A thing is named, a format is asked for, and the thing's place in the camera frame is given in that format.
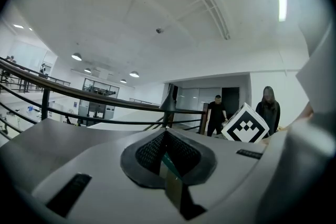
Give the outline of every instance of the ceiling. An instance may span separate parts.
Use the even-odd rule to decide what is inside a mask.
[[[186,55],[201,55],[213,40],[261,38],[298,31],[296,0],[278,27],[278,0],[13,0],[26,24],[52,52],[77,71],[107,71],[135,86],[160,75]],[[163,29],[158,34],[157,28]],[[71,55],[79,52],[83,61]],[[136,70],[140,78],[129,73]]]

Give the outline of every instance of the dark door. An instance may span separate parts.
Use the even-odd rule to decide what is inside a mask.
[[[222,88],[222,103],[226,109],[226,116],[230,119],[239,109],[239,87]]]

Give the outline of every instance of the long hair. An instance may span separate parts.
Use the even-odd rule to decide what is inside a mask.
[[[265,90],[268,90],[270,95],[271,95],[271,100],[270,101],[266,101],[266,99],[265,99],[265,96],[264,96]],[[273,91],[272,87],[271,86],[266,86],[264,88],[264,91],[263,91],[262,94],[263,95],[262,95],[262,100],[261,100],[261,106],[262,106],[263,110],[265,109],[265,107],[268,107],[271,110],[276,110],[277,109],[277,106],[276,106],[277,101],[275,100],[275,95],[274,95],[274,91]]]

